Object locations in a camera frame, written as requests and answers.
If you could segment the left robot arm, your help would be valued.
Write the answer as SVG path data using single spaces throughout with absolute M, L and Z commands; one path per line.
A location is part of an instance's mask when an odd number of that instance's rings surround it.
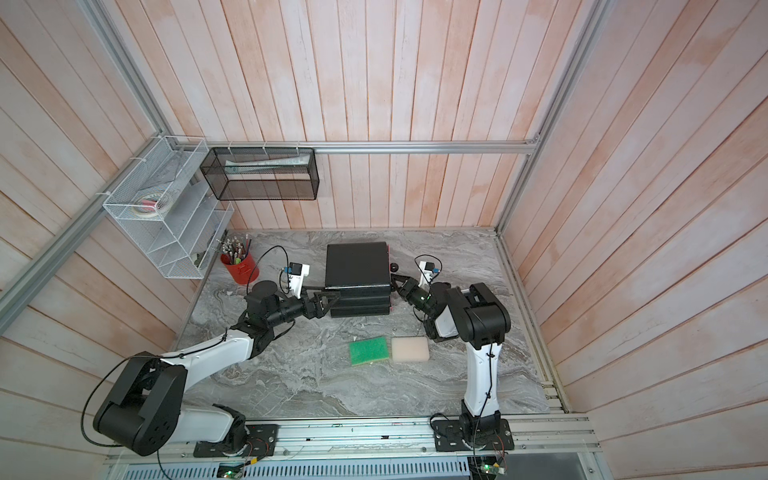
M 257 283 L 244 297 L 238 321 L 221 336 L 192 347 L 155 355 L 142 352 L 114 367 L 118 378 L 97 410 L 92 427 L 139 456 L 168 443 L 195 443 L 205 455 L 240 456 L 252 435 L 245 416 L 216 404 L 189 407 L 184 395 L 212 375 L 262 354 L 279 335 L 276 327 L 299 318 L 322 318 L 339 300 L 336 291 L 290 296 L 273 281 Z

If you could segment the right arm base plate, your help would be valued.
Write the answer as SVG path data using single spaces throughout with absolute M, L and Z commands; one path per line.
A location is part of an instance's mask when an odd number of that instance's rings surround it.
M 501 419 L 496 425 L 474 430 L 460 420 L 435 418 L 429 421 L 438 452 L 513 451 L 515 444 L 509 423 Z

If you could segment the black drawer cabinet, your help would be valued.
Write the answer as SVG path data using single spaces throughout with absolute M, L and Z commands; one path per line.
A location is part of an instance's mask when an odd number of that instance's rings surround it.
M 391 277 L 388 245 L 383 242 L 329 244 L 325 289 L 339 293 L 334 318 L 388 315 Z

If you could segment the green yellow sponge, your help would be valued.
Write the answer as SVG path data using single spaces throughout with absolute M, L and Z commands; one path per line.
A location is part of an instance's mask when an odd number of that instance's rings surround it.
M 358 340 L 349 344 L 349 358 L 352 366 L 387 360 L 390 357 L 385 337 Z

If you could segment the beige sponge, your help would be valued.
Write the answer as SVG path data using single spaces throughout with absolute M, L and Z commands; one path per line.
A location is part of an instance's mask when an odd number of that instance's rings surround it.
M 419 363 L 430 359 L 426 337 L 395 337 L 391 340 L 391 359 L 395 363 Z

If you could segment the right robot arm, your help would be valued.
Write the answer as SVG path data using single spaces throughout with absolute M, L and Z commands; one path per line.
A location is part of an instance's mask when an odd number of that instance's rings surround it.
M 435 342 L 459 339 L 467 351 L 467 386 L 456 421 L 442 421 L 436 434 L 460 436 L 469 448 L 499 436 L 502 414 L 498 401 L 499 360 L 511 318 L 484 283 L 467 288 L 436 282 L 423 287 L 416 279 L 393 273 L 391 289 L 420 312 L 427 337 Z

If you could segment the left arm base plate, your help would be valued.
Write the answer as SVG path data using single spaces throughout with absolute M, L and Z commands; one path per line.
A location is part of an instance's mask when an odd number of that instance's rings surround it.
M 278 424 L 251 424 L 237 427 L 221 442 L 197 442 L 194 458 L 257 458 L 273 456 L 275 453 Z

